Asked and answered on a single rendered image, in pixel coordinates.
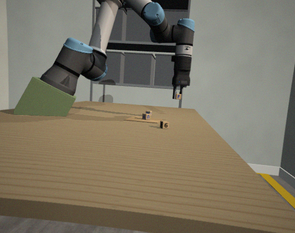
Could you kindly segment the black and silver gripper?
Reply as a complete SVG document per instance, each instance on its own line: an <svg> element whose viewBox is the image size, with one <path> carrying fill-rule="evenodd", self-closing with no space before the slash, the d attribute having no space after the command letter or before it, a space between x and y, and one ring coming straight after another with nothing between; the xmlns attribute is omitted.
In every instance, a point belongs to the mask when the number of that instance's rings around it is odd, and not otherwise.
<svg viewBox="0 0 295 233"><path fill-rule="evenodd" d="M176 56L175 56L176 55ZM176 87L180 86L181 100L183 97L183 88L190 86L190 70L191 70L191 56L192 46L177 45L175 47L175 55L172 56L174 62L174 76L172 80L173 99L176 99Z"/></svg>

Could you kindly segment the tan flat mat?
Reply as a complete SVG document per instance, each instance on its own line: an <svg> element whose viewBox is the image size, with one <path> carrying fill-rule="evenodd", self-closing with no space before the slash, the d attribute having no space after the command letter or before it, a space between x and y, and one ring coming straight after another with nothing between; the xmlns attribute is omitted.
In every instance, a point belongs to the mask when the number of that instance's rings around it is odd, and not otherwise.
<svg viewBox="0 0 295 233"><path fill-rule="evenodd" d="M160 118L150 118L149 120L142 119L142 117L133 116L125 119L127 121L137 121L137 122L147 122L147 123L159 123L162 119Z"/></svg>

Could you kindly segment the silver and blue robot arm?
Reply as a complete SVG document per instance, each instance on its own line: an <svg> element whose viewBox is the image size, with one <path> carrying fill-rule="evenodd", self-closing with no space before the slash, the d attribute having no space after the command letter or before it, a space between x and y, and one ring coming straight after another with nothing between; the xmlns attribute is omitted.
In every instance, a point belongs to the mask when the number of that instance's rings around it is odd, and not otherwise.
<svg viewBox="0 0 295 233"><path fill-rule="evenodd" d="M54 64L40 78L45 83L74 96L80 75L99 81L107 74L105 53L118 9L126 3L149 26L153 43L192 45L194 21L183 18L169 25L162 7L151 0L100 0L101 6L89 46L70 37L63 44Z"/></svg>

